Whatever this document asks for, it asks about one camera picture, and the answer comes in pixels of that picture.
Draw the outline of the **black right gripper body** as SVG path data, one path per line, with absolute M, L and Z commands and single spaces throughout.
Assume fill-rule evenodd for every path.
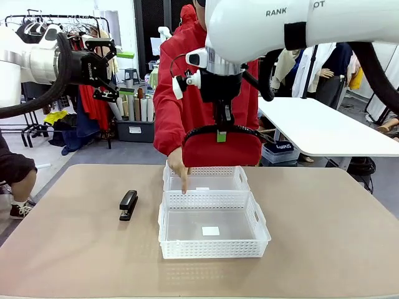
M 217 101 L 231 101 L 237 97 L 241 90 L 242 74 L 216 75 L 207 70 L 200 70 L 200 94 L 204 103 Z

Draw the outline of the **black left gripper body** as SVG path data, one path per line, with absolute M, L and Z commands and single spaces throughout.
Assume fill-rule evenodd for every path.
M 105 87 L 110 83 L 108 62 L 95 52 L 72 51 L 70 84 Z

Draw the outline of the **person's right hand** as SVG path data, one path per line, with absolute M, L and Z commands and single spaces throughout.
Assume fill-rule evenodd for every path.
M 188 175 L 190 169 L 187 168 L 183 162 L 182 147 L 174 146 L 168 154 L 167 162 L 171 170 L 173 170 L 181 179 L 181 191 L 185 194 L 188 188 Z

